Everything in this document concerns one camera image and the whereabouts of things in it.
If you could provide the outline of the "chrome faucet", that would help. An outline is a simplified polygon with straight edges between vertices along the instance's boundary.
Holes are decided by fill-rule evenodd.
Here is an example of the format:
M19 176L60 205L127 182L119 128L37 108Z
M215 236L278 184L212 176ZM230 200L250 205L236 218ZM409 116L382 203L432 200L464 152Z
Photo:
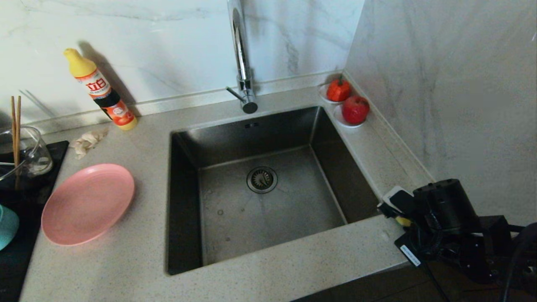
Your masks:
M238 70L238 92L230 87L226 87L226 91L240 101L244 113L253 114L257 111L258 105L255 103L253 73L249 64L247 33L241 0L227 0L227 8Z

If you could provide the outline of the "red apple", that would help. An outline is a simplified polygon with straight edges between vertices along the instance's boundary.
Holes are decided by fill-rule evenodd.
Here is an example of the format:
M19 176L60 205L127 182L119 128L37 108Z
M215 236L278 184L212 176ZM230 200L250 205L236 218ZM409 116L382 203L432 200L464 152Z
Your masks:
M351 125L360 125L370 112L369 101L362 96L354 95L343 101L342 116L345 122Z

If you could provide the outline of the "red tomato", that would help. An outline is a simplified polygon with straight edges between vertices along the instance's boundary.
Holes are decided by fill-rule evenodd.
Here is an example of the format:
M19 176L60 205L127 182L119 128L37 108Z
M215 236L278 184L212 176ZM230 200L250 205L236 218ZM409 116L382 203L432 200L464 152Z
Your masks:
M326 97L332 102L343 102L345 101L352 92L352 86L347 80L343 79L343 76L339 76L337 80L330 82Z

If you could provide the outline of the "orange dish soap bottle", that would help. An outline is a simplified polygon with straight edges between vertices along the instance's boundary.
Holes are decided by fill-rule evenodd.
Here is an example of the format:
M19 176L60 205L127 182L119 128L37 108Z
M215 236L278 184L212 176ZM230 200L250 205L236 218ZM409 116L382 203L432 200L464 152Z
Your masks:
M63 55L72 76L85 87L86 92L107 117L122 130L132 130L138 124L134 113L113 89L94 61L83 57L78 50L67 48Z

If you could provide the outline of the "brown wooden chopstick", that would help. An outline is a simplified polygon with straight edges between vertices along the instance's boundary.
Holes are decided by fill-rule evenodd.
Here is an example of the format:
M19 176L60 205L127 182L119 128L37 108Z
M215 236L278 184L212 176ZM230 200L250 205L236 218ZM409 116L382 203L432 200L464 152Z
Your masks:
M15 96L11 97L11 110L12 110L12 148L13 157L15 161L15 190L19 189L20 172L18 167L21 164L20 156L20 133L21 133L21 96L17 97L15 102Z

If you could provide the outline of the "stainless steel sink basin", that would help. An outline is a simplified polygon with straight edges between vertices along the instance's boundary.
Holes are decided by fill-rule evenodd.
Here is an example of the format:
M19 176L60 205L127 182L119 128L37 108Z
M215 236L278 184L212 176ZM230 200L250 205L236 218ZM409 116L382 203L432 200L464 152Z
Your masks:
M378 215L378 199L332 121L307 107L170 136L167 273L202 266ZM255 167L277 186L247 186Z

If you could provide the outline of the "black cooktop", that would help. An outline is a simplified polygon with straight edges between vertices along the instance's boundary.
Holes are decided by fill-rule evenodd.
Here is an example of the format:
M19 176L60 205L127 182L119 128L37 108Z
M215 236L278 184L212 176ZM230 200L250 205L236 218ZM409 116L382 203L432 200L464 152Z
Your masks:
M32 179L0 180L0 204L19 217L14 239L0 250L0 302L18 302L32 253L41 227L44 205L52 194L69 142L46 145L52 157L52 170Z

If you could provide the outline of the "crumpled paper scrap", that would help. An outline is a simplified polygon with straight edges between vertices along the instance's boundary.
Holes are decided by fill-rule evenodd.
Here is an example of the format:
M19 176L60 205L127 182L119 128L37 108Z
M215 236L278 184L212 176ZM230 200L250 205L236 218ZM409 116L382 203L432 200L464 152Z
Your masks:
M102 139L109 133L109 128L100 128L97 130L91 130L82 134L82 136L76 140L73 140L69 147L73 148L77 160L82 159L86 154L93 149Z

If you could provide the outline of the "clear glass bowl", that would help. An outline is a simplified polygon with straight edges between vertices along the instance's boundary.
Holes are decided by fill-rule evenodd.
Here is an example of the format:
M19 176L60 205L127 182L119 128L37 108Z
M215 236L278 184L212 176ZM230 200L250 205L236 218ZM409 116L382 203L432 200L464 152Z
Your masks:
M18 150L15 151L12 130L0 131L0 182L30 180L52 170L53 162L41 133L21 126Z

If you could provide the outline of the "pink plate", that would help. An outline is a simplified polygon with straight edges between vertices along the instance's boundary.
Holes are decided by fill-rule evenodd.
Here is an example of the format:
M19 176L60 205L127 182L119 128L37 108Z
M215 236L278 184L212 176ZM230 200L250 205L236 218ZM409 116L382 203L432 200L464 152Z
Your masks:
M133 201L136 184L123 166L102 163L69 176L48 198L42 231L52 243L75 246L107 232Z

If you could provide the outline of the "round metal drain strainer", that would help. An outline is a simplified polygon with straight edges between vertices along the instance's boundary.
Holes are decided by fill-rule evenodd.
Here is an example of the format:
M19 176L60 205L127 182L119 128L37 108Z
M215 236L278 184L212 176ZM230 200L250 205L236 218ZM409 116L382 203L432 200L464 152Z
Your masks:
M270 167L255 167L247 175L248 188L257 194L271 192L278 183L276 172Z

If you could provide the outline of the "teal bowl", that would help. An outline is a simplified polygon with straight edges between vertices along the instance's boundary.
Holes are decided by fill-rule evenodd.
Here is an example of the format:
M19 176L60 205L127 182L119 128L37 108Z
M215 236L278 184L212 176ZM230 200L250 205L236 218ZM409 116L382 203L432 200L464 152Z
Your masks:
M0 204L0 251L15 238L19 229L19 216L11 209Z

